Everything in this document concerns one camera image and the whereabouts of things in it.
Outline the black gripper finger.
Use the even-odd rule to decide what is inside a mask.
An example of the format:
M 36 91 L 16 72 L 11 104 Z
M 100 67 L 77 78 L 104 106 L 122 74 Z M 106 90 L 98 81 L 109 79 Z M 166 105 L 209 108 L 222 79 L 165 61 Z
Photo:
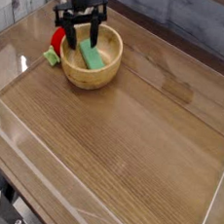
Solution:
M 98 14 L 99 14 L 98 8 L 93 8 L 92 20 L 91 20 L 91 31 L 90 31 L 90 36 L 91 36 L 90 42 L 91 42 L 92 48 L 96 46 L 96 42 L 97 42 L 97 32 L 98 32 L 98 24 L 99 24 Z
M 65 35 L 67 38 L 67 43 L 71 47 L 71 49 L 76 49 L 76 29 L 74 28 L 74 23 L 72 22 L 72 16 L 69 13 L 63 14 L 62 27 L 65 31 Z

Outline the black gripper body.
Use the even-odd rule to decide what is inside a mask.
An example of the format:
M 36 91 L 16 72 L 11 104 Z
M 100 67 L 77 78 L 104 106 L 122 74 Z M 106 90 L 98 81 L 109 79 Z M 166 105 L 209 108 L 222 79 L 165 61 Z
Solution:
M 54 5 L 54 13 L 56 16 L 56 27 L 63 26 L 66 21 L 71 24 L 91 23 L 96 19 L 98 24 L 107 21 L 107 0 L 89 0 L 86 8 L 76 8 L 72 0 L 65 3 Z

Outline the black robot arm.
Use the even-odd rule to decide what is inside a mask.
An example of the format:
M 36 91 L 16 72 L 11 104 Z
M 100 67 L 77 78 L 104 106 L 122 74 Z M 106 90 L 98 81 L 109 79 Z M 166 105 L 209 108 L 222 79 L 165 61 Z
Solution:
M 96 46 L 99 25 L 107 21 L 107 5 L 107 0 L 69 0 L 54 6 L 55 25 L 63 27 L 71 49 L 77 49 L 75 26 L 86 23 L 91 27 L 91 46 Z

